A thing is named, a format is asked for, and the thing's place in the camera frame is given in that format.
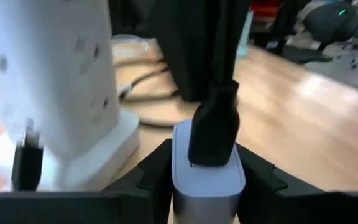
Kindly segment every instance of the black plug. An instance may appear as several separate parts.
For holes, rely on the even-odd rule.
[[[240,127],[236,108],[239,84],[212,86],[209,98],[197,108],[191,124],[188,159],[201,166],[224,166]]]
[[[39,146],[39,134],[27,127],[23,142],[16,146],[12,170],[15,191],[36,191],[41,179],[44,149]]]

